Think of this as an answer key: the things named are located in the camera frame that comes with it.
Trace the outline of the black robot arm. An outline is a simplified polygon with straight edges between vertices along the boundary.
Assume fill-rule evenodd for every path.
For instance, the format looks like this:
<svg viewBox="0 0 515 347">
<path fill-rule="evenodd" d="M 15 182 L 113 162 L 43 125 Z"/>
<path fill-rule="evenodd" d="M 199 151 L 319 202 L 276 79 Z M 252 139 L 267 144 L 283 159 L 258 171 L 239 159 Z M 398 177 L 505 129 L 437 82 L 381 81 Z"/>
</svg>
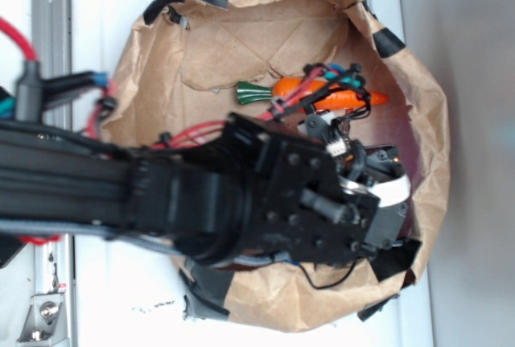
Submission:
<svg viewBox="0 0 515 347">
<path fill-rule="evenodd" d="M 410 181 L 394 147 L 332 156 L 274 122 L 229 116 L 200 147 L 125 148 L 1 124 L 1 231 L 121 239 L 204 265 L 345 264 L 398 243 Z"/>
</svg>

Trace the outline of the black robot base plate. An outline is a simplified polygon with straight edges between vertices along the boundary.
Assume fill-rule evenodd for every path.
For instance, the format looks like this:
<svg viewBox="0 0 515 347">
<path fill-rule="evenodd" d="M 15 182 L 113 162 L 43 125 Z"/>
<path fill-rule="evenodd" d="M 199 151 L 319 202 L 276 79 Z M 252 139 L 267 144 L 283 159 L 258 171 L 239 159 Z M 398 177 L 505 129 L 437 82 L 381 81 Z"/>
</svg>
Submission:
<svg viewBox="0 0 515 347">
<path fill-rule="evenodd" d="M 6 89 L 1 87 L 1 119 L 11 120 L 14 118 L 15 98 Z M 5 268 L 26 246 L 19 238 L 1 233 L 0 242 L 1 268 Z"/>
</svg>

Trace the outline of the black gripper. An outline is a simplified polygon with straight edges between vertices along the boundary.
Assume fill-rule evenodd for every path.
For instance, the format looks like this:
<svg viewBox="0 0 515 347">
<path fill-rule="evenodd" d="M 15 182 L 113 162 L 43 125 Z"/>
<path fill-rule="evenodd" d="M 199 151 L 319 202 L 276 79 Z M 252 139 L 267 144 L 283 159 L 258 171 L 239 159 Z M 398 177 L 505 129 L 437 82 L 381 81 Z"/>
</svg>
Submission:
<svg viewBox="0 0 515 347">
<path fill-rule="evenodd" d="M 406 219 L 410 179 L 399 150 L 393 144 L 366 146 L 349 136 L 350 121 L 338 122 L 332 114 L 311 114 L 299 131 L 324 143 L 336 164 L 345 206 L 320 192 L 305 191 L 302 202 L 317 213 L 327 213 L 336 226 L 348 225 L 356 233 L 348 241 L 352 259 L 373 261 L 392 249 Z"/>
</svg>

